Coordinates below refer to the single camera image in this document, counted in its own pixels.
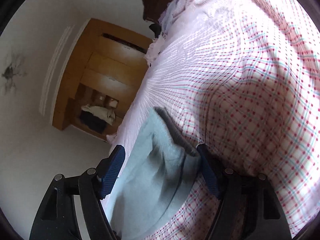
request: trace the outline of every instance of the blue cloth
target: blue cloth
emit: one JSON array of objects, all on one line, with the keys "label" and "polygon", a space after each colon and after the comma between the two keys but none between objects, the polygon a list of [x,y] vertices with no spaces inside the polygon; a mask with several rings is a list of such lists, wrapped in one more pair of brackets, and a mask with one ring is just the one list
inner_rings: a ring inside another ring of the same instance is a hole
[{"label": "blue cloth", "polygon": [[150,109],[105,207],[111,228],[135,240],[164,226],[186,200],[200,161],[167,112]]}]

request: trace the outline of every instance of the white cloth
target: white cloth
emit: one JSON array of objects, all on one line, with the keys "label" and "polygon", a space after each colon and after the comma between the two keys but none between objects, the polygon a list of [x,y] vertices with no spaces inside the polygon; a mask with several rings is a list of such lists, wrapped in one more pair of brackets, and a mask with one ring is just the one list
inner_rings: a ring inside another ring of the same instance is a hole
[{"label": "white cloth", "polygon": [[144,56],[144,59],[147,61],[148,66],[150,67],[151,64],[156,60],[161,52],[161,47],[165,42],[165,37],[159,35],[159,38],[153,39],[153,43],[150,44],[147,54]]},{"label": "white cloth", "polygon": [[113,110],[107,109],[101,106],[81,106],[81,110],[90,112],[94,116],[100,118],[101,120],[106,121],[108,124],[113,125],[114,120],[116,119],[116,114]]}]

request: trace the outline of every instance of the white ceiling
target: white ceiling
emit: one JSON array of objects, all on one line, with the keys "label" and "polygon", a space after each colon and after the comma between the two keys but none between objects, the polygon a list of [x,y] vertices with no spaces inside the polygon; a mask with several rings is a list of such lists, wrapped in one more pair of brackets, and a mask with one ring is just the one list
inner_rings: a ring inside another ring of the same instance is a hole
[{"label": "white ceiling", "polygon": [[74,5],[88,17],[110,22],[149,38],[154,34],[150,23],[142,19],[142,0],[72,0]]}]

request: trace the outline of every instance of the pink checkered fabric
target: pink checkered fabric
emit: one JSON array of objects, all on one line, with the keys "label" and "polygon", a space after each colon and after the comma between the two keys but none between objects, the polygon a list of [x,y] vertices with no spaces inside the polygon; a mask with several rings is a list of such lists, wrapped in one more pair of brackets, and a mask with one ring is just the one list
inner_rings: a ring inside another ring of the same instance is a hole
[{"label": "pink checkered fabric", "polygon": [[[148,109],[165,107],[195,147],[241,174],[266,174],[296,235],[320,208],[319,41],[296,0],[179,0],[114,144],[129,157]],[[199,175],[146,239],[203,239],[218,205]]]}]

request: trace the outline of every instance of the white wall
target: white wall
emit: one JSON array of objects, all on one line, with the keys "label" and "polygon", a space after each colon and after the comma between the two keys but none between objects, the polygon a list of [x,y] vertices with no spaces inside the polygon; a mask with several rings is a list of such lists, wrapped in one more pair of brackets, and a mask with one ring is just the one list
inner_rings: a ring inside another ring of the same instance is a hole
[{"label": "white wall", "polygon": [[143,19],[142,0],[73,0],[74,5],[91,18],[110,22],[126,29],[154,38]]},{"label": "white wall", "polygon": [[[108,155],[108,144],[73,127],[60,132],[38,112],[44,78],[61,35],[74,26],[70,44],[86,18],[71,0],[26,0],[0,37],[1,73],[11,49],[26,57],[28,73],[15,79],[16,95],[0,97],[0,206],[24,239],[29,239],[53,176],[79,175]],[[62,61],[68,49],[61,53]]]}]

